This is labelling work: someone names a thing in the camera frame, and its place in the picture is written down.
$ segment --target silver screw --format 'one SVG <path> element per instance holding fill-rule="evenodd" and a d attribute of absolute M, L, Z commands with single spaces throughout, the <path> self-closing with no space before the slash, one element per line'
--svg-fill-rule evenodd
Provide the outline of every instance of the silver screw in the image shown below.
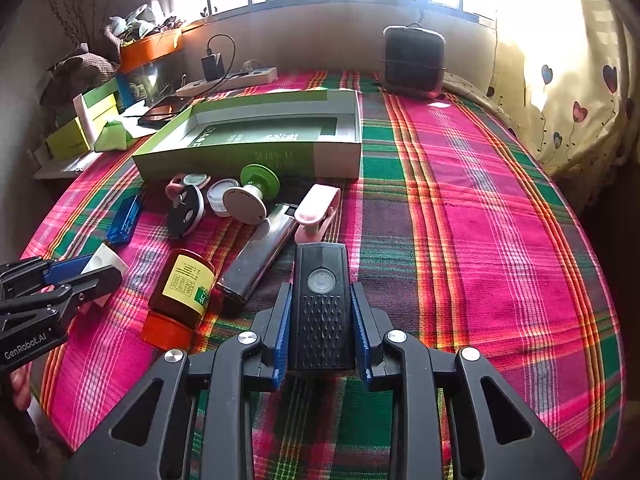
<path fill-rule="evenodd" d="M 404 343 L 406 341 L 406 334 L 402 330 L 391 330 L 386 335 L 386 338 L 393 343 Z"/>
<path fill-rule="evenodd" d="M 184 352 L 182 350 L 178 350 L 177 348 L 173 348 L 164 353 L 164 360 L 168 363 L 177 363 L 184 357 Z"/>
<path fill-rule="evenodd" d="M 467 361 L 478 361 L 480 352 L 472 346 L 466 346 L 460 351 L 460 355 Z"/>
<path fill-rule="evenodd" d="M 255 332 L 242 332 L 238 334 L 238 341 L 243 345 L 250 345 L 257 341 L 258 335 Z"/>

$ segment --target orange container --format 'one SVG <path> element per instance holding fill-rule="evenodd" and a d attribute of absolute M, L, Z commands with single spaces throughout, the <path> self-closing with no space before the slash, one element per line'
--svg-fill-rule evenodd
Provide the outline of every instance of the orange container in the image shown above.
<path fill-rule="evenodd" d="M 159 57 L 182 48 L 182 31 L 179 28 L 154 34 L 144 40 L 134 41 L 120 49 L 120 73 L 126 74 Z"/>

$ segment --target window frame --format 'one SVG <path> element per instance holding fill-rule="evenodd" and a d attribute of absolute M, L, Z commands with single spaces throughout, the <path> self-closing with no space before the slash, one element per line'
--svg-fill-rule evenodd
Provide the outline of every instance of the window frame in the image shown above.
<path fill-rule="evenodd" d="M 413 7 L 420 11 L 420 17 L 422 17 L 421 15 L 424 11 L 437 12 L 440 14 L 446 14 L 448 16 L 453 16 L 455 18 L 465 20 L 466 22 L 478 23 L 479 25 L 483 25 L 484 27 L 495 28 L 495 20 L 486 18 L 479 14 L 473 14 L 471 12 L 462 10 L 464 0 L 458 0 L 457 8 L 434 2 L 425 2 L 422 0 L 267 0 L 265 2 L 259 3 L 253 3 L 252 0 L 248 0 L 248 4 L 245 6 L 236 7 L 235 9 L 223 10 L 222 12 L 217 13 L 212 12 L 213 9 L 211 7 L 211 2 L 210 0 L 207 0 L 207 9 L 209 11 L 209 15 L 206 18 L 186 24 L 182 29 L 190 30 L 192 28 L 206 25 L 210 22 L 224 20 L 225 18 L 232 18 L 234 16 L 241 16 L 242 14 L 255 12 L 257 10 L 279 9 L 281 7 L 289 6 L 328 3 L 380 4 L 396 7 Z"/>

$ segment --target bottle label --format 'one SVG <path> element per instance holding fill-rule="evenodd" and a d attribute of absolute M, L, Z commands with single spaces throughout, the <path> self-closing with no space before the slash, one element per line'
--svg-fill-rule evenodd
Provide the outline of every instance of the bottle label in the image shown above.
<path fill-rule="evenodd" d="M 180 301 L 202 316 L 209 304 L 214 279 L 215 275 L 209 267 L 179 254 L 162 294 Z"/>

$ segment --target brown bottle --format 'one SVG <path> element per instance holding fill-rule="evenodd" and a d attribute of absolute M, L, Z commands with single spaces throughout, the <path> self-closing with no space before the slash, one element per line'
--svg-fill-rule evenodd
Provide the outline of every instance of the brown bottle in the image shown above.
<path fill-rule="evenodd" d="M 215 281 L 211 262 L 186 249 L 172 250 L 149 299 L 142 340 L 163 350 L 189 350 Z"/>

